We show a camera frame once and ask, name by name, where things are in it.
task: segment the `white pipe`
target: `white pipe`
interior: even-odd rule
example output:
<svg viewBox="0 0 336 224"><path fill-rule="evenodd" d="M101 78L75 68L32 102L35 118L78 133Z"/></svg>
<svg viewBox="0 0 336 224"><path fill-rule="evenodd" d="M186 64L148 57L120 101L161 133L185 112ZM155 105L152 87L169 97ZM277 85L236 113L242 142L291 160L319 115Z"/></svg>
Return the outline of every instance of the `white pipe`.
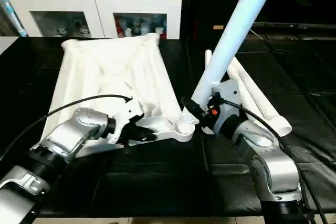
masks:
<svg viewBox="0 0 336 224"><path fill-rule="evenodd" d="M236 58L233 58L231 64L229 65L228 74L231 79L238 81L241 101L245 108L256 113L258 116L260 116L261 112L261 118L265 119L265 121L280 136L285 136L291 132L292 126L283 116L279 115L278 111L269 102L264 93L259 89L254 80Z"/></svg>
<svg viewBox="0 0 336 224"><path fill-rule="evenodd" d="M205 109L212 86L220 82L266 0L239 0L192 100Z"/></svg>

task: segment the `white cabinet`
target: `white cabinet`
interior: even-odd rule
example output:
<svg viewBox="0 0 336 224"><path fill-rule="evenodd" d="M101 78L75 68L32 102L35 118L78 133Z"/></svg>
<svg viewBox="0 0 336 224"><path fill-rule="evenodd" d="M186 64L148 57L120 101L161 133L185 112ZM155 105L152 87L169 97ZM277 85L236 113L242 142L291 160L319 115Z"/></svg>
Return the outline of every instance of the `white cabinet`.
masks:
<svg viewBox="0 0 336 224"><path fill-rule="evenodd" d="M10 0L29 36L179 39L182 0Z"/></svg>

